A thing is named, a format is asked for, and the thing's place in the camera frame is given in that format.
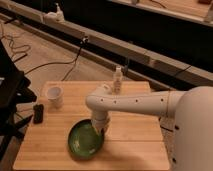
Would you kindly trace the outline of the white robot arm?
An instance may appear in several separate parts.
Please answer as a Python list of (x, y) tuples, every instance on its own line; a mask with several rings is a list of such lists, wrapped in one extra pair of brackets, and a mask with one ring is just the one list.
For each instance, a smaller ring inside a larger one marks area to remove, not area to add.
[(103, 84), (85, 99), (97, 132), (109, 123), (110, 111), (173, 118), (172, 171), (213, 171), (213, 87), (112, 95)]

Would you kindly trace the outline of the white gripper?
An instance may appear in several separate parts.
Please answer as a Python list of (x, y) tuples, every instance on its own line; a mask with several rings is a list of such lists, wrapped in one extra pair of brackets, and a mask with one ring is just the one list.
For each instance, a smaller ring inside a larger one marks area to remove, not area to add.
[(97, 135), (101, 135), (102, 131), (107, 131), (109, 122), (110, 117), (107, 112), (92, 112), (91, 123)]

